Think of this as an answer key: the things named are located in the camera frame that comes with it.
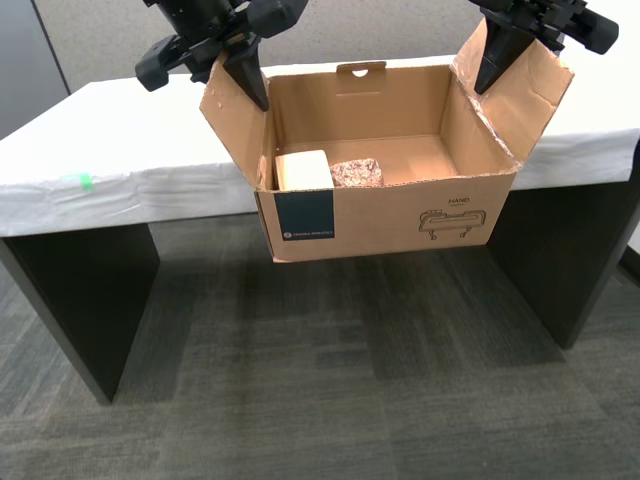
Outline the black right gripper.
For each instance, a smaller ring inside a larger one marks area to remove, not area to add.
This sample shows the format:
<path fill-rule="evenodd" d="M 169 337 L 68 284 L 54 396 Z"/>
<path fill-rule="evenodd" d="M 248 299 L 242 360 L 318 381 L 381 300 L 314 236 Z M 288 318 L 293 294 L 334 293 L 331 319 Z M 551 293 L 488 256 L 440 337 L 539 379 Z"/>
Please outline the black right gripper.
<path fill-rule="evenodd" d="M 534 40 L 562 50 L 560 35 L 587 50 L 607 53 L 619 37 L 619 25 L 579 0 L 478 0 L 487 36 L 474 90 L 484 94 Z"/>

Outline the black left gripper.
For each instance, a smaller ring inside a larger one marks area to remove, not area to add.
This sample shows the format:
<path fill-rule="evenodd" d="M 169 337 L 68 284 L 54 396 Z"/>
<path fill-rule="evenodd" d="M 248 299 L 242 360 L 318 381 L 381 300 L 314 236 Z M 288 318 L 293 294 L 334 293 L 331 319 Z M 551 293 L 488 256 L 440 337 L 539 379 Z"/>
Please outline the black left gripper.
<path fill-rule="evenodd" d="M 215 61 L 224 55 L 226 72 L 266 112 L 269 99 L 258 48 L 263 39 L 292 28 L 307 3 L 298 0 L 147 1 L 156 6 L 175 33 L 155 43 L 135 65 L 149 91 L 168 84 L 169 72 L 184 65 L 193 82 L 205 83 Z"/>

